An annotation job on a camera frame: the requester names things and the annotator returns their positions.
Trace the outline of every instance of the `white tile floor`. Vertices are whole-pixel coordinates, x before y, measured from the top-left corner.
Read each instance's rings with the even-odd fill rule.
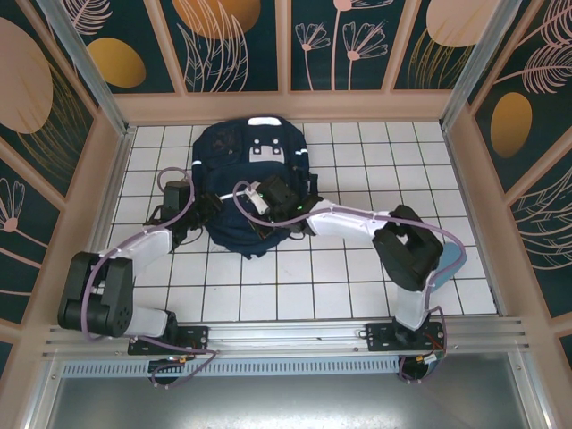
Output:
[[[296,125],[305,133],[323,197],[365,210],[406,204],[467,245],[467,263],[432,295],[433,305],[441,304],[447,315],[496,313],[438,123]],[[138,128],[110,245],[140,231],[161,203],[157,170],[185,167],[205,127]],[[189,238],[195,237],[192,232]],[[136,302],[173,310],[189,323],[385,317],[393,315],[396,298],[377,254],[335,237],[287,240],[247,260],[215,245],[205,232],[155,261],[135,285]]]

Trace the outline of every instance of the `metal vent grille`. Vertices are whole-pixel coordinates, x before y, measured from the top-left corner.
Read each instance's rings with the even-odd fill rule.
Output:
[[[157,376],[190,374],[203,360],[189,362],[183,368],[168,368]],[[63,367],[62,378],[131,378],[149,377],[149,361],[117,362],[70,361]],[[398,358],[376,357],[300,357],[280,359],[219,359],[203,371],[201,377],[257,375],[326,375],[397,373]]]

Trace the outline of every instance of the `black mounting plate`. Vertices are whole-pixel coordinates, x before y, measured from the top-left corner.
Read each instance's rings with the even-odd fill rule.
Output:
[[[179,326],[177,336],[173,346],[192,347],[193,349],[206,349],[208,346],[207,326]],[[129,343],[127,354],[130,356],[164,356],[181,355],[179,351],[166,349],[164,347],[149,344],[143,340],[136,340]]]
[[[408,344],[398,341],[395,336],[395,323],[392,321],[367,324],[363,338],[367,342],[369,351],[431,351],[433,344],[426,335],[430,335],[444,347],[441,322],[424,323],[418,331],[415,331],[414,339]]]

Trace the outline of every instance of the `backpack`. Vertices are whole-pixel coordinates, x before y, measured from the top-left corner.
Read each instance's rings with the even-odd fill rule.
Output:
[[[250,259],[290,236],[287,229],[261,234],[242,215],[232,199],[238,181],[263,182],[280,177],[300,199],[317,193],[317,176],[309,172],[304,135],[278,116],[241,118],[208,127],[192,149],[192,180],[197,197],[211,192],[223,201],[223,209],[205,227],[214,243]],[[248,197],[240,203],[251,214],[257,211]]]

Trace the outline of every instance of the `enclosure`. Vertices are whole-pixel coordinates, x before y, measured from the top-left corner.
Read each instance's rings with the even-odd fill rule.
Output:
[[[572,425],[571,25],[570,0],[4,1],[2,427],[101,427],[102,408],[108,427],[127,408],[165,427]],[[128,339],[57,326],[72,257],[141,231],[158,173],[190,170],[210,124],[268,114],[304,134],[321,196],[411,206],[466,246],[431,295],[450,333],[431,381],[399,384],[356,335],[395,315],[397,286],[338,238],[248,260],[194,231],[137,277],[137,304],[220,350],[184,388],[193,409]]]

